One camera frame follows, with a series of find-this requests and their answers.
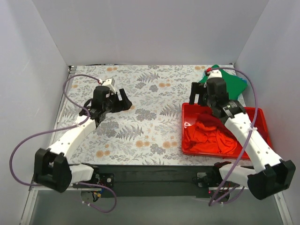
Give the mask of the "green t-shirt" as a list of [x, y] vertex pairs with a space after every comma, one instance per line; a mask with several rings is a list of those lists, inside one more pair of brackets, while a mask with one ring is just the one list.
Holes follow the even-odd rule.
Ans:
[[222, 73], [222, 78], [226, 82], [229, 98], [232, 100], [238, 100], [239, 96], [243, 93], [248, 85], [242, 82], [239, 77], [231, 75], [223, 69], [220, 69], [220, 71]]

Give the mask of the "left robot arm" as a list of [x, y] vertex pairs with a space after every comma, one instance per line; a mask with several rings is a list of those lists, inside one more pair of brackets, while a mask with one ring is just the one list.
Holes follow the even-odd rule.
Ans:
[[113, 92], [107, 86], [97, 86], [93, 97], [83, 105], [72, 128], [47, 149], [40, 148], [36, 152], [34, 182], [62, 193], [74, 183], [94, 180], [94, 166], [86, 163], [70, 165], [69, 161], [79, 145], [97, 129], [108, 113], [126, 111], [131, 106], [132, 102], [124, 89]]

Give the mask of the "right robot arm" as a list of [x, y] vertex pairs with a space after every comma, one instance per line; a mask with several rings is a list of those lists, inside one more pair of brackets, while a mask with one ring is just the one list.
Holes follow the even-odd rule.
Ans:
[[223, 78], [215, 77], [205, 83], [193, 82], [189, 103], [207, 106], [237, 139], [242, 152], [247, 153], [253, 168], [238, 166], [236, 163], [216, 163], [212, 173], [207, 175], [213, 183], [222, 186], [226, 181], [246, 187], [258, 200], [265, 199], [290, 187], [296, 166], [291, 160], [284, 161], [267, 144], [255, 127], [243, 105], [237, 100], [230, 100]]

